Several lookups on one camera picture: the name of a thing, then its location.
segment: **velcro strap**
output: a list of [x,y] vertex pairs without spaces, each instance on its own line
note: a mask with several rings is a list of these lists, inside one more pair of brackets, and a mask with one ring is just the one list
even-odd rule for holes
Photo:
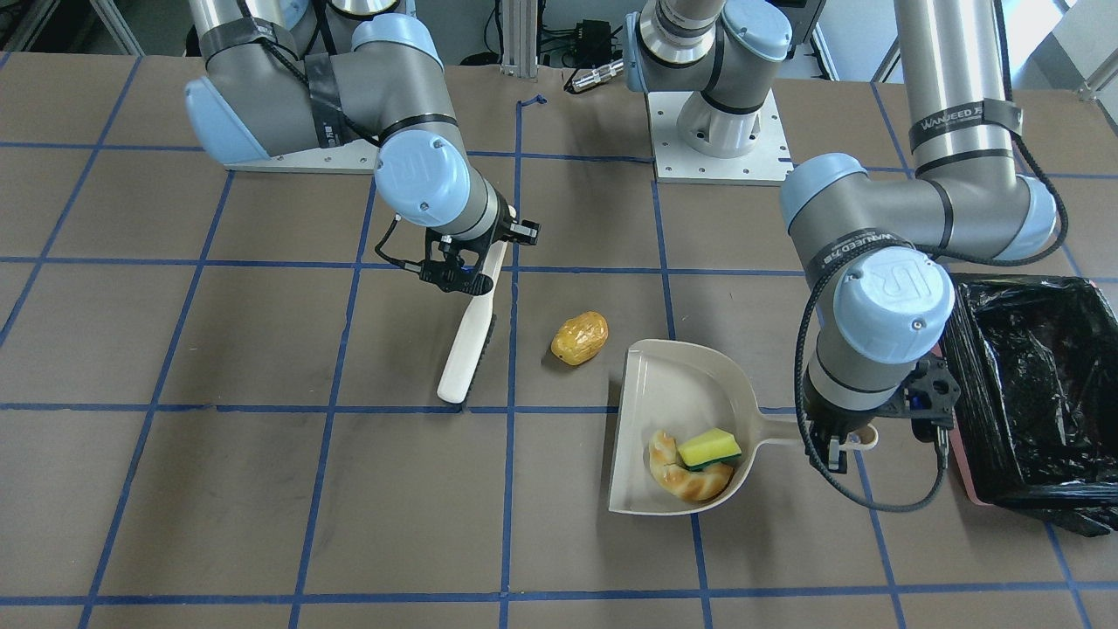
[[319,135],[319,147],[332,149],[344,143],[342,131],[345,116],[342,114],[342,97],[334,78],[334,65],[330,55],[307,55],[303,59],[311,92],[311,115],[314,132]]
[[198,47],[201,50],[202,57],[206,58],[206,63],[209,64],[210,58],[221,50],[260,40],[272,41],[292,55],[297,56],[295,53],[295,37],[291,31],[280,25],[256,17],[240,18],[207,30],[199,38]]
[[1016,104],[985,98],[956,105],[917,121],[909,128],[909,141],[915,151],[917,146],[932,137],[979,124],[996,124],[1014,135],[1021,135],[1022,121],[1021,107]]

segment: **plastic bag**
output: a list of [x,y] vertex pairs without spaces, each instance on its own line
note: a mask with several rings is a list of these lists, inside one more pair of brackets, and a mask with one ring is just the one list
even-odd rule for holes
[[1106,298],[1080,277],[953,277],[941,345],[978,498],[1081,534],[1114,530],[1118,323]]

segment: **white mounting plate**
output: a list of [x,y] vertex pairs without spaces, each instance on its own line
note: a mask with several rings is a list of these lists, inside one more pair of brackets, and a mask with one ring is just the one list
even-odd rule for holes
[[648,120],[652,149],[656,155],[656,178],[669,183],[729,183],[731,185],[779,185],[792,172],[792,153],[784,136],[784,123],[769,92],[758,113],[760,132],[752,150],[740,158],[721,159],[689,146],[675,128],[675,120],[691,92],[652,92]]
[[371,174],[377,165],[377,146],[354,140],[333,149],[309,149],[269,159],[227,163],[229,170],[255,172],[340,172]]

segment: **food item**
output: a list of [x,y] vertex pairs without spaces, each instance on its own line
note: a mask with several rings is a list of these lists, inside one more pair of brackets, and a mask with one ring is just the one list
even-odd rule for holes
[[606,318],[590,309],[567,320],[551,340],[551,354],[568,365],[581,365],[598,355],[607,339]]
[[726,464],[713,464],[702,471],[690,471],[680,466],[675,438],[662,430],[657,430],[648,442],[648,471],[673,496],[692,503],[718,496],[733,476],[733,468]]
[[741,447],[733,436],[722,429],[711,429],[680,446],[683,467],[695,471],[711,464],[724,464],[741,456]]

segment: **table surface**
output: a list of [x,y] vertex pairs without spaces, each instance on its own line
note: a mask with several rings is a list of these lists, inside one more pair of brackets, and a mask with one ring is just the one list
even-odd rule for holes
[[[807,296],[777,189],[657,183],[641,95],[447,68],[472,161],[543,225],[455,413],[435,387],[467,297],[380,263],[370,177],[211,161],[200,73],[0,57],[0,627],[1118,626],[1118,539],[974,506],[954,471],[878,515],[762,448],[712,512],[606,511],[625,350],[713,347],[787,416]],[[912,175],[901,87],[775,93],[796,162]],[[1017,101],[1072,217],[1027,270],[1114,299],[1118,139],[1070,93]],[[569,369],[548,343],[585,309],[612,336]],[[922,495],[931,450],[878,423],[845,482]]]

